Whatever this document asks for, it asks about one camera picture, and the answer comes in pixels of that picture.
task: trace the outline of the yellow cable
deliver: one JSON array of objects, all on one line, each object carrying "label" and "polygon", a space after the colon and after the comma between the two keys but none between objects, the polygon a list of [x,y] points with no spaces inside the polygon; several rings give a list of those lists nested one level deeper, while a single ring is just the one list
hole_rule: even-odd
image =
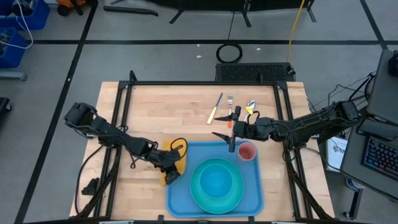
[{"label": "yellow cable", "polygon": [[303,0],[301,2],[300,9],[298,10],[298,13],[296,16],[296,20],[294,21],[294,24],[293,24],[292,33],[290,35],[290,40],[289,40],[289,51],[287,52],[287,60],[286,60],[287,62],[290,61],[290,53],[292,52],[292,41],[293,41],[293,36],[294,36],[294,30],[296,29],[297,21],[299,21],[299,18],[301,15],[301,10],[303,9],[303,6],[304,6],[304,2],[305,2],[305,0]]}]

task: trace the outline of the wooden tabletop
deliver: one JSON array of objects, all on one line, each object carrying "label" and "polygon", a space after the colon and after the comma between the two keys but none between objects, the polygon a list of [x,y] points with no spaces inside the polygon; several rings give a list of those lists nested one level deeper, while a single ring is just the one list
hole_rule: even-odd
[{"label": "wooden tabletop", "polygon": [[[303,83],[288,83],[290,104],[294,117],[303,116],[310,111]],[[98,114],[111,121],[118,82],[102,83],[96,108]],[[219,141],[212,135],[215,131],[231,134],[226,122],[206,121],[220,93],[224,98],[217,109],[216,116],[226,116],[228,112],[227,97],[232,94],[233,107],[246,106],[250,100],[256,100],[256,110],[261,116],[277,119],[275,96],[271,86],[159,86],[139,85],[132,90],[127,125],[128,134],[157,141],[160,146],[164,139],[186,138],[188,141]],[[283,93],[280,91],[282,107]],[[265,206],[255,216],[256,221],[294,220],[292,199],[288,183],[285,162],[282,160],[282,144],[272,140],[266,142],[252,141],[257,146],[261,165],[261,179],[264,191]],[[310,140],[308,147],[318,150],[316,141]],[[98,148],[97,140],[88,141],[85,158]],[[80,190],[88,182],[101,175],[105,150],[100,151],[87,163],[82,172]],[[302,149],[302,160],[309,191],[325,211],[334,217],[330,194],[320,156],[308,149]],[[164,215],[165,220],[178,220],[166,209],[165,187],[159,184],[160,172],[152,164],[138,161],[135,169],[130,169],[131,158],[123,150],[119,166],[118,183],[114,198],[112,219],[114,220],[156,220]],[[305,217],[302,194],[297,188],[301,216]],[[91,196],[79,195],[80,210],[88,203]],[[101,214],[105,214],[108,192],[104,195]],[[206,220],[247,221],[247,217],[206,218]]]}]

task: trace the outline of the green plate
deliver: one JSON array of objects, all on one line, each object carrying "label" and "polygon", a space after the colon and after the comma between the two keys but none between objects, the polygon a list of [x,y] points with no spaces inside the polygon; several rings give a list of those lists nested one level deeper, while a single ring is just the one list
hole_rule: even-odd
[{"label": "green plate", "polygon": [[239,169],[230,161],[203,161],[191,176],[191,194],[204,211],[223,214],[234,209],[243,197],[244,183]]}]

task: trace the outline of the knife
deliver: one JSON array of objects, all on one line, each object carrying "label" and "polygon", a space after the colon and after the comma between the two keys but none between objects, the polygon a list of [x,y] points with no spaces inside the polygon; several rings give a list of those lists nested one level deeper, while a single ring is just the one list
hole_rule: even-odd
[{"label": "knife", "polygon": [[213,121],[213,118],[214,118],[214,115],[216,113],[217,107],[220,105],[222,98],[223,98],[223,93],[220,94],[220,97],[218,98],[216,106],[213,108],[213,111],[211,112],[210,117],[207,120],[207,124],[211,124],[211,122]]}]

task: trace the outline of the blue bin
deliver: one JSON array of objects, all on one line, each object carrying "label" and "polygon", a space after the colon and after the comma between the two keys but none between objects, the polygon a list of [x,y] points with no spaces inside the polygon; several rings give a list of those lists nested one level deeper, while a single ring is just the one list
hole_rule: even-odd
[{"label": "blue bin", "polygon": [[[15,28],[0,29],[0,33],[7,30],[10,33],[10,39],[8,44],[26,47],[27,42]],[[24,56],[25,49],[20,49],[17,47],[7,46],[2,55],[0,55],[0,68],[16,68],[19,66]]]},{"label": "blue bin", "polygon": [[[0,0],[0,28],[14,27],[17,30],[23,30],[23,28],[18,24],[15,16],[7,17],[10,13],[12,13],[12,4],[14,1],[15,0]],[[33,13],[29,16],[25,16],[25,21],[28,28],[30,30],[43,29],[49,13],[50,7],[47,5],[47,3],[45,3],[44,0],[37,0]],[[25,26],[21,17],[18,17],[18,21],[22,26]]]}]

